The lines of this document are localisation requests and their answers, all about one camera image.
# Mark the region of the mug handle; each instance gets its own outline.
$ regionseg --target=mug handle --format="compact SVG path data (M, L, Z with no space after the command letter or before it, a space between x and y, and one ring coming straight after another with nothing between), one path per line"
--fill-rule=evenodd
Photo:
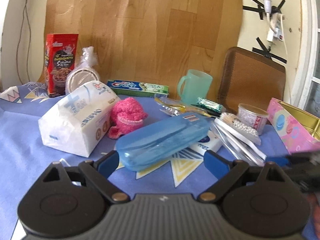
M182 84L185 82L187 76L183 76L180 80L179 80L179 83L178 83L178 86L177 86L177 92L178 92L178 95L179 97L181 98L181 86Z

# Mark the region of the green mug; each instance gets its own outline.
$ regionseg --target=green mug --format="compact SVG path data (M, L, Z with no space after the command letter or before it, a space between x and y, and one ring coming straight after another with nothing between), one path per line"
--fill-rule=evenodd
M182 102L191 105L197 103L197 98L205 98L212 82L212 76L195 69L189 69L183 76L177 87L178 95Z

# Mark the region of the white tissue pack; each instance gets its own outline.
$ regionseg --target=white tissue pack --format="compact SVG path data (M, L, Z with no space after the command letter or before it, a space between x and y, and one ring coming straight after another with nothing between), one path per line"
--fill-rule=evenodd
M89 81L58 101L38 123L44 145L89 157L110 128L119 97L100 81Z

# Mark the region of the wooden wall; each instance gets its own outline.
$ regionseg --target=wooden wall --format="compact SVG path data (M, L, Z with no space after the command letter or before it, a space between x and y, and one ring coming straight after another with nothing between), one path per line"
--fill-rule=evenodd
M94 46L101 80L169 86L170 97L190 68L213 76L214 100L227 49L237 45L242 0L48 0L47 33L79 33Z

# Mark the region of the pink plush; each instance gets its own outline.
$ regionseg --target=pink plush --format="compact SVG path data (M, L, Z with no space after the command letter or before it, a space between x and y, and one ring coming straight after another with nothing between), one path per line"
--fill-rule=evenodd
M134 98L126 98L117 102L111 110L112 126L108 132L111 139L117 139L123 134L137 130L143 126L143 119L148 114Z

